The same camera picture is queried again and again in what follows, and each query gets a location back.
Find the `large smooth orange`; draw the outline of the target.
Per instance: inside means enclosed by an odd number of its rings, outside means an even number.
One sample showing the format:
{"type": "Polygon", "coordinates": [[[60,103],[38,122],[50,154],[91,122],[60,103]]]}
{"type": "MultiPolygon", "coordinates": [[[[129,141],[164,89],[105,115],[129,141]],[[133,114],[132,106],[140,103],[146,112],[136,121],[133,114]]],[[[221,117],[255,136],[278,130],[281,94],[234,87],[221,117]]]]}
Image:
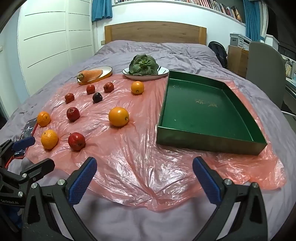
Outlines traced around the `large smooth orange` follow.
{"type": "Polygon", "coordinates": [[[110,110],[108,119],[113,126],[122,127],[129,122],[130,115],[126,109],[114,107],[110,110]]]}

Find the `small orange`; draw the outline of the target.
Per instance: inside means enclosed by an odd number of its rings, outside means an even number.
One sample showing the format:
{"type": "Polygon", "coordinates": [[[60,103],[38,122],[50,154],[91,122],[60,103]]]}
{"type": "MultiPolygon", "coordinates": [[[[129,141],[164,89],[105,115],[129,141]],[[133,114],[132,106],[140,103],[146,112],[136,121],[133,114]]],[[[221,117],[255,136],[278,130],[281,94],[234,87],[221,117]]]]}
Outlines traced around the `small orange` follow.
{"type": "Polygon", "coordinates": [[[131,92],[135,95],[142,94],[144,92],[144,84],[140,81],[134,81],[131,85],[131,92]]]}
{"type": "Polygon", "coordinates": [[[45,127],[51,122],[51,116],[46,111],[41,111],[37,116],[37,124],[40,127],[45,127]]]}

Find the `small red apple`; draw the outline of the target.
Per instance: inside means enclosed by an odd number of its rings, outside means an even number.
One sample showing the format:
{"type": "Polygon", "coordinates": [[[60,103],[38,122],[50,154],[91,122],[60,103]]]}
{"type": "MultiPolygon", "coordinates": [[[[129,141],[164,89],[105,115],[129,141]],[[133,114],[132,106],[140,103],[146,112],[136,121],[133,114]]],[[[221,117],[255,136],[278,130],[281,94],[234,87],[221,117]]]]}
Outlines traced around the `small red apple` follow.
{"type": "Polygon", "coordinates": [[[96,88],[95,88],[95,86],[92,85],[92,84],[90,84],[90,85],[88,85],[88,86],[86,87],[86,92],[87,92],[88,95],[90,95],[90,94],[94,94],[95,91],[96,91],[96,88]]]}
{"type": "Polygon", "coordinates": [[[64,98],[65,98],[65,102],[66,102],[66,104],[68,104],[68,103],[70,103],[70,102],[72,102],[72,101],[75,100],[75,96],[74,96],[74,94],[72,94],[72,93],[67,93],[67,94],[64,96],[64,98]]]}

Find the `orange rimmed plate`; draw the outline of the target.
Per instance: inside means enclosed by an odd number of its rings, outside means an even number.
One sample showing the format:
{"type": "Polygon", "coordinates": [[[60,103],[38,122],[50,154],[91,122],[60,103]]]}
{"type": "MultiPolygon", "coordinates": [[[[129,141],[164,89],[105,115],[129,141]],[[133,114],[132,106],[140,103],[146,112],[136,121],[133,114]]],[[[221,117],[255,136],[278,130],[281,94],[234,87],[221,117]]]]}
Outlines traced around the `orange rimmed plate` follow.
{"type": "Polygon", "coordinates": [[[76,79],[80,85],[92,84],[110,77],[112,75],[112,70],[113,69],[110,66],[101,66],[90,70],[82,70],[77,74],[76,79]]]}

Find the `white oval dish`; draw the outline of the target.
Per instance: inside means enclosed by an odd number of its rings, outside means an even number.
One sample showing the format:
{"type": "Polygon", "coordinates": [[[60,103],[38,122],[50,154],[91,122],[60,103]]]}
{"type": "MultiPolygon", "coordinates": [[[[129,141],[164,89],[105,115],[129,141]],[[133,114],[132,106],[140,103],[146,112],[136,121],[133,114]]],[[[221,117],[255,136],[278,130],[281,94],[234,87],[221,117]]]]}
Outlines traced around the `white oval dish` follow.
{"type": "Polygon", "coordinates": [[[156,70],[143,70],[138,73],[131,73],[129,68],[125,68],[122,70],[122,74],[127,77],[128,79],[135,80],[135,81],[150,81],[150,80],[157,80],[163,77],[168,76],[169,70],[165,67],[159,66],[156,70]]]}

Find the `grey storage box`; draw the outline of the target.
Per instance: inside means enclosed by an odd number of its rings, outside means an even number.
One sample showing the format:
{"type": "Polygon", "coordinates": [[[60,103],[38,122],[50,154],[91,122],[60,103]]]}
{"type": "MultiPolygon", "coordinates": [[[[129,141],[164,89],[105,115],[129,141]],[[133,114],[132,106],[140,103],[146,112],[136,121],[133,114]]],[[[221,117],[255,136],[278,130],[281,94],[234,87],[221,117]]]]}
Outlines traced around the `grey storage box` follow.
{"type": "Polygon", "coordinates": [[[244,35],[231,33],[230,34],[230,45],[234,47],[240,47],[245,50],[249,50],[249,44],[252,42],[251,39],[244,35]]]}

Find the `red apple with stem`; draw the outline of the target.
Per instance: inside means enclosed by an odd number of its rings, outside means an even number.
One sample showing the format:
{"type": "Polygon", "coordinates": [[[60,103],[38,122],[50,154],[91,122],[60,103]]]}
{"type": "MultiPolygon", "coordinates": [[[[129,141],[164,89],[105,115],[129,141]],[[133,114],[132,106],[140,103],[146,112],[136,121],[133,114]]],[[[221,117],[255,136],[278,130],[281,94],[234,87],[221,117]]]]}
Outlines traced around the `red apple with stem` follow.
{"type": "Polygon", "coordinates": [[[105,93],[110,93],[114,90],[114,84],[112,82],[107,82],[104,86],[103,86],[104,92],[105,93]]]}

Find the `pink plastic sheet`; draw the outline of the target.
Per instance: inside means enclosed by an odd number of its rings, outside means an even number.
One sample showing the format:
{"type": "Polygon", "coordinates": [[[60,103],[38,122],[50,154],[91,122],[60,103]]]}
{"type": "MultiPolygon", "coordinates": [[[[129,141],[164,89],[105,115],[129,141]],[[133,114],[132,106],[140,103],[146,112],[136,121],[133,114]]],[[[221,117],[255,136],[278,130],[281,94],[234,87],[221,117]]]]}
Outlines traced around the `pink plastic sheet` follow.
{"type": "Polygon", "coordinates": [[[148,81],[144,93],[133,95],[132,82],[121,74],[109,78],[115,89],[103,95],[95,104],[86,87],[68,83],[52,96],[41,93],[46,101],[43,110],[51,116],[47,129],[59,138],[52,150],[41,144],[44,128],[37,127],[35,144],[26,157],[33,163],[46,158],[55,162],[57,169],[70,174],[88,157],[97,161],[97,172],[90,190],[111,201],[128,206],[162,211],[174,207],[197,195],[200,184],[192,170],[192,160],[201,156],[223,178],[236,184],[257,182],[261,189],[274,190],[285,185],[287,179],[283,164],[271,145],[259,156],[211,153],[176,149],[156,144],[157,124],[164,99],[166,78],[148,81]],[[66,104],[64,96],[72,93],[75,100],[66,104]],[[80,118],[70,122],[67,109],[75,107],[80,118]],[[122,127],[113,126],[108,114],[114,107],[128,111],[129,122],[122,127]],[[71,133],[81,133],[86,146],[79,152],[68,145],[71,133]]]}

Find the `carrot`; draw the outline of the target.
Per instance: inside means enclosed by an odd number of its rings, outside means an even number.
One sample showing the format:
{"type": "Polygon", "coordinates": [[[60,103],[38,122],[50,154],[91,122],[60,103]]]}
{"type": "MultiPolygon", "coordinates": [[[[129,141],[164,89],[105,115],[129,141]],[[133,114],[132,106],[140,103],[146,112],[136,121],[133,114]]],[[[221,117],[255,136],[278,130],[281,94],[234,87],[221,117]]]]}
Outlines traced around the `carrot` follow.
{"type": "Polygon", "coordinates": [[[81,82],[88,82],[99,78],[103,73],[103,70],[83,70],[78,73],[77,80],[81,82]]]}

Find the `green rectangular tray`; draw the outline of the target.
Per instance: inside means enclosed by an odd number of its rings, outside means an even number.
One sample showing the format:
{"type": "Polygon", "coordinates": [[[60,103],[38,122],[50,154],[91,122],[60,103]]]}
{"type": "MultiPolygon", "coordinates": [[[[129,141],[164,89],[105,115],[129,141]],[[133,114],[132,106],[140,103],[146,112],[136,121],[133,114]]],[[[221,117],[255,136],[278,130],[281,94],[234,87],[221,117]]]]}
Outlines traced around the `green rectangular tray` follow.
{"type": "Polygon", "coordinates": [[[251,112],[223,81],[170,71],[157,144],[259,155],[266,139],[251,112]]]}

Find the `dark purple plum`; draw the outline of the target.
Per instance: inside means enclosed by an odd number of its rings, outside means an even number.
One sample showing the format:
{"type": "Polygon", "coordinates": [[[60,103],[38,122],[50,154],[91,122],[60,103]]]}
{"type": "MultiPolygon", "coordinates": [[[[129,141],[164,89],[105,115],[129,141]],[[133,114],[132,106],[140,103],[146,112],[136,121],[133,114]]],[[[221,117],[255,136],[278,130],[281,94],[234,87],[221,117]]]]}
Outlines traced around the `dark purple plum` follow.
{"type": "Polygon", "coordinates": [[[92,100],[94,103],[99,103],[103,100],[103,97],[100,92],[95,92],[92,96],[92,100]]]}

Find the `textured orange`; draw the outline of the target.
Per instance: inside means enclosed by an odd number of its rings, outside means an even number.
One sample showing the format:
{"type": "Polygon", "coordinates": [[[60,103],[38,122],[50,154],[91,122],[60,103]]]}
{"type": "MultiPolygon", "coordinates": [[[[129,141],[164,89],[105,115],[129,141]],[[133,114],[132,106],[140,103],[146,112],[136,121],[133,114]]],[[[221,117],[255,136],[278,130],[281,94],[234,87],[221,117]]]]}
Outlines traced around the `textured orange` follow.
{"type": "Polygon", "coordinates": [[[44,149],[51,150],[58,143],[58,135],[54,130],[46,130],[41,135],[41,144],[44,149]]]}

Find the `grey office chair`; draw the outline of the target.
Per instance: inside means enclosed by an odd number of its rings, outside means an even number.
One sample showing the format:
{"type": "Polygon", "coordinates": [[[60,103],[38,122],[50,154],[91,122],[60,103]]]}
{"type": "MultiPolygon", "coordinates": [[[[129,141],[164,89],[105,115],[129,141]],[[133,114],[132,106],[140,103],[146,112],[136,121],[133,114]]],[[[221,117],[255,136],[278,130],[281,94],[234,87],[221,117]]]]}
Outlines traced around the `grey office chair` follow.
{"type": "Polygon", "coordinates": [[[282,108],[286,86],[285,64],[276,49],[252,41],[249,44],[246,79],[260,88],[277,107],[282,108]]]}

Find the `row of books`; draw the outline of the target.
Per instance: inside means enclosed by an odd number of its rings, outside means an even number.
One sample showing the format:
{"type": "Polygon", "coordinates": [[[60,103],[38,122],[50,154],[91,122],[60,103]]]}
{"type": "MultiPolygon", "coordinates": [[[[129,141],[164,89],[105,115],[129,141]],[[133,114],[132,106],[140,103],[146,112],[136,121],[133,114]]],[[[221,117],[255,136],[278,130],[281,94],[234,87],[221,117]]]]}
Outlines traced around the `row of books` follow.
{"type": "Polygon", "coordinates": [[[173,21],[209,26],[213,23],[244,26],[233,9],[217,1],[112,1],[114,23],[129,20],[173,21]]]}

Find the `large red apple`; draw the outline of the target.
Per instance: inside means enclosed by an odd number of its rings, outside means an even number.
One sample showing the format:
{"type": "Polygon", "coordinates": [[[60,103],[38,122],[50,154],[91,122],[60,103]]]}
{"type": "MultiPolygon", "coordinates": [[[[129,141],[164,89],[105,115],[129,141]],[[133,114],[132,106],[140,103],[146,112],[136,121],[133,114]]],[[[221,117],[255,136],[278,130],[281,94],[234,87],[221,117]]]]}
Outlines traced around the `large red apple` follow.
{"type": "Polygon", "coordinates": [[[68,145],[73,151],[79,152],[86,146],[85,137],[81,133],[71,133],[68,138],[68,145]]]}

